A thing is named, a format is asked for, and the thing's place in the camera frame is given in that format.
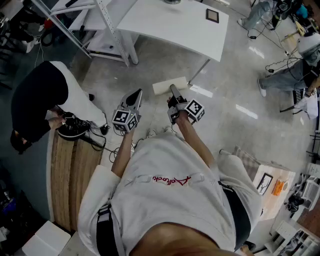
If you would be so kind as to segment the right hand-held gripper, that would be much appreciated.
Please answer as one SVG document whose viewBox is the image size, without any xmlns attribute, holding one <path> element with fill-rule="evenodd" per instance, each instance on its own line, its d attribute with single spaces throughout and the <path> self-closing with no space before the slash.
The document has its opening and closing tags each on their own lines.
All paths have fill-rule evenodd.
<svg viewBox="0 0 320 256">
<path fill-rule="evenodd" d="M 170 90 L 172 92 L 172 97 L 168 101 L 168 117 L 170 123 L 174 125 L 176 123 L 176 118 L 178 118 L 181 111 L 185 111 L 188 114 L 188 117 L 193 120 L 192 124 L 200 121 L 200 119 L 205 114 L 205 108 L 195 99 L 187 101 L 181 95 L 178 88 L 174 85 L 170 85 Z"/>
</svg>

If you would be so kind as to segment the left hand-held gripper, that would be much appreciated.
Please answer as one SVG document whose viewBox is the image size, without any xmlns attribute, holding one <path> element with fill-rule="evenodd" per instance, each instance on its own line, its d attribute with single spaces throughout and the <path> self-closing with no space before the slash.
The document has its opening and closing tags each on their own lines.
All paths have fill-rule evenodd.
<svg viewBox="0 0 320 256">
<path fill-rule="evenodd" d="M 143 90 L 128 92 L 121 100 L 121 104 L 113 113 L 112 124 L 118 131 L 131 132 L 140 121 L 139 108 L 141 106 Z"/>
</svg>

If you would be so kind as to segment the cream rectangular block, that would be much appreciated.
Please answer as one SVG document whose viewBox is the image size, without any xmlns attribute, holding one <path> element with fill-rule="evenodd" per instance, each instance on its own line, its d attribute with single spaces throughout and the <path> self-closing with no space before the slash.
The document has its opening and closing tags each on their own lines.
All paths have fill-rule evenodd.
<svg viewBox="0 0 320 256">
<path fill-rule="evenodd" d="M 184 89 L 188 88 L 188 83 L 187 83 L 186 77 L 183 76 L 183 77 L 178 77 L 178 78 L 169 79 L 169 80 L 166 80 L 166 81 L 154 83 L 152 85 L 154 94 L 156 96 L 158 96 L 158 95 L 162 95 L 162 94 L 170 92 L 171 91 L 170 90 L 170 86 L 171 85 L 175 85 L 175 87 L 178 90 L 184 90 Z"/>
</svg>

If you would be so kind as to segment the person's left forearm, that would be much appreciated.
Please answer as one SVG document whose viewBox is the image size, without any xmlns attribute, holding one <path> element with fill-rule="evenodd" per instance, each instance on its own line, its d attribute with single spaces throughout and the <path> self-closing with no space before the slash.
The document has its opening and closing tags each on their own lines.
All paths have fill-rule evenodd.
<svg viewBox="0 0 320 256">
<path fill-rule="evenodd" d="M 122 139 L 120 148 L 117 152 L 117 156 L 113 162 L 111 171 L 121 178 L 125 172 L 127 164 L 131 158 L 131 147 L 133 142 L 135 129 L 132 129 L 129 133 L 126 133 Z"/>
</svg>

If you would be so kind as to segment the person's right forearm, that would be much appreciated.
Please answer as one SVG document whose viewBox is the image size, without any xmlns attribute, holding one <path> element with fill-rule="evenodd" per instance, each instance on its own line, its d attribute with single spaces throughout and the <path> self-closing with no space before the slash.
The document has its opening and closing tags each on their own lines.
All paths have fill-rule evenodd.
<svg viewBox="0 0 320 256">
<path fill-rule="evenodd" d="M 184 140 L 194 149 L 204 163 L 208 167 L 213 165 L 215 162 L 214 157 L 209 148 L 200 139 L 193 125 L 189 121 L 187 111 L 179 111 L 178 117 L 175 119 L 175 123 L 177 124 Z"/>
</svg>

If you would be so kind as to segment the white table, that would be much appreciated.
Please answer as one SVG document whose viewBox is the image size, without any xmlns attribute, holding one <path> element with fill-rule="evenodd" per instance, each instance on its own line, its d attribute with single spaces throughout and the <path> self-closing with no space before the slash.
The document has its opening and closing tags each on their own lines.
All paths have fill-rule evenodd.
<svg viewBox="0 0 320 256">
<path fill-rule="evenodd" d="M 219 23 L 206 19 L 206 10 L 219 13 Z M 164 0 L 137 0 L 117 25 L 133 64 L 139 60 L 132 34 L 171 43 L 220 62 L 229 15 L 194 0 L 168 4 Z"/>
</svg>

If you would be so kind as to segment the white metal rack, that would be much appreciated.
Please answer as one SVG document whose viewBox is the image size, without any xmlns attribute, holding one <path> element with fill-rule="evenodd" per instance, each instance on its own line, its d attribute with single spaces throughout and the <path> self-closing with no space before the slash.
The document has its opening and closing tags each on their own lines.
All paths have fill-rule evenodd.
<svg viewBox="0 0 320 256">
<path fill-rule="evenodd" d="M 130 65 L 129 54 L 111 17 L 114 0 L 57 0 L 52 8 L 44 0 L 31 2 L 89 58 L 101 57 Z"/>
</svg>

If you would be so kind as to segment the wooden slatted bench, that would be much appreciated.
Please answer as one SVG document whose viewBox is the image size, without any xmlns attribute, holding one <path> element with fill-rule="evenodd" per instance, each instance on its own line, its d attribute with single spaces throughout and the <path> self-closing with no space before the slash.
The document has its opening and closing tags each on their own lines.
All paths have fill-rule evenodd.
<svg viewBox="0 0 320 256">
<path fill-rule="evenodd" d="M 68 232 L 78 230 L 82 198 L 102 154 L 82 139 L 67 141 L 54 133 L 50 174 L 53 217 Z"/>
</svg>

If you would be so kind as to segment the person's white shirt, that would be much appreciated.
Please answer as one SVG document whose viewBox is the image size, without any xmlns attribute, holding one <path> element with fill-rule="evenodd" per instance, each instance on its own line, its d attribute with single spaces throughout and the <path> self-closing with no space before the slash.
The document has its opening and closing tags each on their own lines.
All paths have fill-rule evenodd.
<svg viewBox="0 0 320 256">
<path fill-rule="evenodd" d="M 98 253 L 97 224 L 110 209 L 120 256 L 129 256 L 153 226 L 174 223 L 193 228 L 224 250 L 236 247 L 234 218 L 228 192 L 235 192 L 253 230 L 262 213 L 262 198 L 242 161 L 224 155 L 206 165 L 180 137 L 164 132 L 140 142 L 122 177 L 98 165 L 78 213 L 83 244 Z"/>
</svg>

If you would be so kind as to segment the black framed picture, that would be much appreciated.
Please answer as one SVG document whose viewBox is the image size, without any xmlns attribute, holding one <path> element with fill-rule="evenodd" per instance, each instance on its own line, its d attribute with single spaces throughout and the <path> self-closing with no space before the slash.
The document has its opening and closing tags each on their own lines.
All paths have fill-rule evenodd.
<svg viewBox="0 0 320 256">
<path fill-rule="evenodd" d="M 258 190 L 258 193 L 260 195 L 264 195 L 265 192 L 267 191 L 268 187 L 270 186 L 271 182 L 273 180 L 273 176 L 271 176 L 270 174 L 268 173 L 264 173 L 258 186 L 257 186 L 257 190 Z"/>
</svg>

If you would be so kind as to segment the wooden stand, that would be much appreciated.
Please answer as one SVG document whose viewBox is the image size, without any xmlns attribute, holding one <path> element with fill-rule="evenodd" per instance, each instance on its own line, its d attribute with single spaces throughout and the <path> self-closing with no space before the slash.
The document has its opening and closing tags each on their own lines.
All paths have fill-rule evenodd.
<svg viewBox="0 0 320 256">
<path fill-rule="evenodd" d="M 298 21 L 295 21 L 294 23 L 295 23 L 296 31 L 294 33 L 286 35 L 280 41 L 281 43 L 284 42 L 285 40 L 292 38 L 294 35 L 297 35 L 297 34 L 299 34 L 301 37 L 307 37 L 319 31 L 319 26 L 313 23 L 307 26 L 301 25 Z"/>
</svg>

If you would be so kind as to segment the orange packet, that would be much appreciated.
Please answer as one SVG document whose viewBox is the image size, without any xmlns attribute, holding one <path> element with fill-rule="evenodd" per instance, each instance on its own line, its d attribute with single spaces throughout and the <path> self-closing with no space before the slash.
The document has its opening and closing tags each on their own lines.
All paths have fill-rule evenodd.
<svg viewBox="0 0 320 256">
<path fill-rule="evenodd" d="M 285 191 L 288 188 L 288 181 L 281 181 L 281 180 L 277 180 L 275 182 L 275 186 L 272 190 L 272 195 L 274 196 L 279 196 L 283 191 Z"/>
</svg>

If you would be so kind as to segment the white box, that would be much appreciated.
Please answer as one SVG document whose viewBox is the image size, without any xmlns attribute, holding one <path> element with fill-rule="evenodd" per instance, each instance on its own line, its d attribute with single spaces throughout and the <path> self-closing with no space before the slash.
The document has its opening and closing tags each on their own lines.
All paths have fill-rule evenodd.
<svg viewBox="0 0 320 256">
<path fill-rule="evenodd" d="M 71 235 L 50 221 L 25 243 L 22 251 L 26 256 L 59 256 Z"/>
</svg>

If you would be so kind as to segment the small white shelf unit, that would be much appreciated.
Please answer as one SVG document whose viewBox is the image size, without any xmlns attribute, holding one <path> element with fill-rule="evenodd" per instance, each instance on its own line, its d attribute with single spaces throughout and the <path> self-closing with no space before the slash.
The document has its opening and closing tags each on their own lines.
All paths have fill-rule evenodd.
<svg viewBox="0 0 320 256">
<path fill-rule="evenodd" d="M 320 197 L 320 178 L 310 176 L 304 183 L 304 189 L 301 194 L 303 199 L 302 206 L 308 211 L 312 211 Z"/>
</svg>

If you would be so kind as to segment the white compartment organizer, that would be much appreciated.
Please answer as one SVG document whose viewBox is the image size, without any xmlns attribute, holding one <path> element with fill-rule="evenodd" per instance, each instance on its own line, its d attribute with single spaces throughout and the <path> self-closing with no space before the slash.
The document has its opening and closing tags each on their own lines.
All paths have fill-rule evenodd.
<svg viewBox="0 0 320 256">
<path fill-rule="evenodd" d="M 264 244 L 274 256 L 320 256 L 320 237 L 297 222 L 281 221 L 275 237 Z"/>
</svg>

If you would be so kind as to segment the dark picture frame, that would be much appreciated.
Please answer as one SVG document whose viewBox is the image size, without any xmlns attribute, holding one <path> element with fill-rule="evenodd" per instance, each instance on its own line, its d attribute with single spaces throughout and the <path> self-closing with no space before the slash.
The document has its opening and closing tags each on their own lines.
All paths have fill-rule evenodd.
<svg viewBox="0 0 320 256">
<path fill-rule="evenodd" d="M 215 10 L 211 10 L 211 9 L 206 9 L 206 16 L 205 18 L 209 21 L 212 21 L 214 23 L 219 23 L 220 21 L 220 17 L 219 17 L 219 13 Z"/>
</svg>

